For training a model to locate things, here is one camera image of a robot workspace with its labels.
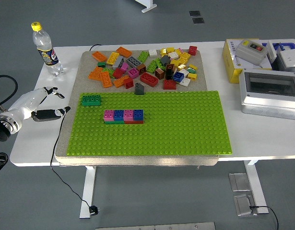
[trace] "power outlet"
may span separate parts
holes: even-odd
[[[280,52],[286,68],[295,67],[295,49]]]

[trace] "gray floor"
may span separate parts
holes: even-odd
[[[42,23],[53,46],[224,41],[227,38],[295,38],[295,0],[216,1],[154,0],[155,9],[134,0],[14,1],[0,0],[0,75],[18,81],[16,95],[34,88],[43,62],[32,42],[30,24]],[[205,24],[193,24],[189,11],[199,10]],[[0,81],[0,100],[12,91]],[[10,153],[16,135],[0,142]],[[266,202],[280,229],[295,229],[295,160],[259,161]],[[82,195],[84,167],[59,167]],[[16,167],[0,172],[0,230],[93,230],[104,227],[215,222],[217,230],[272,230],[272,214],[236,215],[228,174],[243,173],[243,162],[213,167],[104,167],[97,170],[94,204],[99,215],[79,219],[80,200],[49,167]]]

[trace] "green baseplate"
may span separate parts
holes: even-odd
[[[101,96],[82,106],[83,95]],[[105,124],[105,110],[143,109],[144,124]],[[81,93],[67,156],[232,154],[217,91]]]

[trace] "yellow bottle cap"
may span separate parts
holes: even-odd
[[[42,26],[39,22],[34,22],[31,24],[33,31],[39,31],[42,29]]]

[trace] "bottle label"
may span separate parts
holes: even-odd
[[[58,57],[56,55],[56,52],[54,51],[54,49],[48,50],[48,51],[43,51],[38,49],[38,51],[40,52],[40,55],[42,56],[44,62],[46,65],[48,66],[53,66],[56,65],[59,60]]]

